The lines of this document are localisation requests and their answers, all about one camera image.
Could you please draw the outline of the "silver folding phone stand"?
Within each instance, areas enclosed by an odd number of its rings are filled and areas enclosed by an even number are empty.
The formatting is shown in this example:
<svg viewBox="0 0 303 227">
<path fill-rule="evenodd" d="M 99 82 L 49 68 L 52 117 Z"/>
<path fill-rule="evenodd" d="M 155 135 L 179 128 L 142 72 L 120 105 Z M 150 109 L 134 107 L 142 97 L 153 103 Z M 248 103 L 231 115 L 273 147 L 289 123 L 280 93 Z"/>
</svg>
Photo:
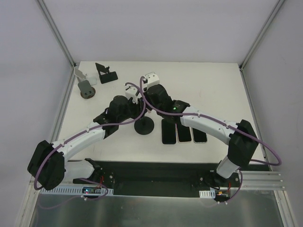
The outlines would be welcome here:
<svg viewBox="0 0 303 227">
<path fill-rule="evenodd" d="M 97 84 L 97 77 L 91 74 L 84 74 L 81 70 L 78 68 L 73 69 L 73 74 L 77 78 L 78 82 L 82 82 L 84 80 L 87 80 L 91 86 Z"/>
</svg>

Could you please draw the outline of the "black round-base phone mount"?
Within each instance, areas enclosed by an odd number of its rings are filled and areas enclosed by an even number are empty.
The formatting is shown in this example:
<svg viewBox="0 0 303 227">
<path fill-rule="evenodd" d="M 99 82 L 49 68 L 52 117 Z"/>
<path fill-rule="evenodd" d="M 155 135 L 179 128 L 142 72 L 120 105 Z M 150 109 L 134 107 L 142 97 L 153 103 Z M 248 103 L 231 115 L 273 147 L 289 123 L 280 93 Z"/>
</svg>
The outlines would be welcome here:
<svg viewBox="0 0 303 227">
<path fill-rule="evenodd" d="M 134 122 L 134 130 L 140 135 L 148 135 L 154 129 L 154 121 L 146 114 L 147 112 Z"/>
</svg>

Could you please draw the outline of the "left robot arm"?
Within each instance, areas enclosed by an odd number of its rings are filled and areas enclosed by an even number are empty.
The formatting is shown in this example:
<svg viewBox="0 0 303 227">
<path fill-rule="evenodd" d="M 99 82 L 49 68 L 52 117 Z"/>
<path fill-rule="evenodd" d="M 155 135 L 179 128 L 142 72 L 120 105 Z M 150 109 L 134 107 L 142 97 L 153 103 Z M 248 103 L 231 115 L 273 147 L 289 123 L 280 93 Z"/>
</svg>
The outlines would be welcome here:
<svg viewBox="0 0 303 227">
<path fill-rule="evenodd" d="M 52 143 L 38 143 L 27 167 L 35 178 L 34 189 L 51 190 L 63 180 L 74 183 L 101 183 L 101 167 L 92 159 L 69 160 L 91 144 L 104 140 L 116 132 L 120 125 L 133 123 L 146 112 L 146 103 L 137 103 L 125 96 L 115 96 L 109 107 L 83 130 L 68 139 Z"/>
</svg>

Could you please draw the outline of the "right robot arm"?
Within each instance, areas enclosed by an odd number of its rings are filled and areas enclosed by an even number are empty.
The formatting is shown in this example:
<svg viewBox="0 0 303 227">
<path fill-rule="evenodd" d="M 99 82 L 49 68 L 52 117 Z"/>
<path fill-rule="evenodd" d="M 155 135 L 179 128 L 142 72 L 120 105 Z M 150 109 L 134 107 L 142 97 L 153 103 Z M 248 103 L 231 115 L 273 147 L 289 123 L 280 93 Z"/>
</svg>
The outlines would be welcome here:
<svg viewBox="0 0 303 227">
<path fill-rule="evenodd" d="M 214 170 L 213 181 L 217 186 L 225 186 L 236 170 L 250 163 L 258 147 L 250 122 L 229 122 L 205 115 L 186 102 L 173 100 L 160 84 L 146 88 L 144 96 L 151 105 L 149 108 L 164 119 L 204 132 L 228 146 L 227 155 Z"/>
</svg>

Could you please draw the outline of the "black phone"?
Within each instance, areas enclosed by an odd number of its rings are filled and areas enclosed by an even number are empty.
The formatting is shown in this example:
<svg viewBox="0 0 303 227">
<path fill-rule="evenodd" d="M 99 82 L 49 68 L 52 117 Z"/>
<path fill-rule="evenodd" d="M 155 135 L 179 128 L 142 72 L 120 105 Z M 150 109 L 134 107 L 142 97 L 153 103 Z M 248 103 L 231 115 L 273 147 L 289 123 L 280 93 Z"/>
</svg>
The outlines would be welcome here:
<svg viewBox="0 0 303 227">
<path fill-rule="evenodd" d="M 161 137 L 164 145 L 176 144 L 176 126 L 165 119 L 161 120 Z"/>
</svg>

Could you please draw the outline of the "white-cased phone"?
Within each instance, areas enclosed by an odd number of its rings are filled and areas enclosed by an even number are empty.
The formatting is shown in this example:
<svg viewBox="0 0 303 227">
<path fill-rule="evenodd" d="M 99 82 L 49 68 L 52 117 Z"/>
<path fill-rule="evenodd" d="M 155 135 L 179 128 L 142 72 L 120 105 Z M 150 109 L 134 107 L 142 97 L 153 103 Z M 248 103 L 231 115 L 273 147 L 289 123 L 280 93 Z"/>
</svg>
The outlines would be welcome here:
<svg viewBox="0 0 303 227">
<path fill-rule="evenodd" d="M 187 143 L 192 141 L 189 127 L 183 126 L 182 124 L 177 124 L 176 129 L 179 143 Z"/>
</svg>

